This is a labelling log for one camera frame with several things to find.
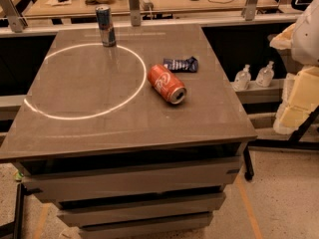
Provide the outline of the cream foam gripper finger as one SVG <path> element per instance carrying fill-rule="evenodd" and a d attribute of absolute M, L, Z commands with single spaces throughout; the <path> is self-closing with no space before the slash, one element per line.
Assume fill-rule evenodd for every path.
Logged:
<path fill-rule="evenodd" d="M 292 47 L 292 35 L 295 28 L 295 23 L 284 29 L 280 34 L 275 36 L 270 41 L 270 46 L 277 50 L 286 50 Z"/>
<path fill-rule="evenodd" d="M 291 134 L 301 127 L 318 106 L 319 68 L 305 66 L 296 75 L 288 73 L 273 129 L 279 134 Z"/>

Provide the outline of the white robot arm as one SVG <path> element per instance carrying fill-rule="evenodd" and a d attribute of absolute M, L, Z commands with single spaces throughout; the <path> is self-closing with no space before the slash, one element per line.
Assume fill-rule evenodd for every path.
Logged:
<path fill-rule="evenodd" d="M 277 133 L 290 134 L 319 106 L 319 0 L 313 0 L 270 46 L 289 49 L 292 59 L 302 65 L 296 75 L 288 74 L 284 80 L 282 104 L 273 125 Z"/>

